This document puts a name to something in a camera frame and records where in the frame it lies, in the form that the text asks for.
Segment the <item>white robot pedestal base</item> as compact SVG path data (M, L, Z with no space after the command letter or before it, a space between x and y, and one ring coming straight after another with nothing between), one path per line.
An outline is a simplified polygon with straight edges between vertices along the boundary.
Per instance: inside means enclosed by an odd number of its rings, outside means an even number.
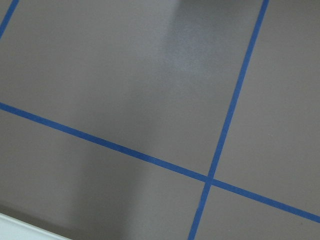
M67 240L68 238L0 214L1 240Z

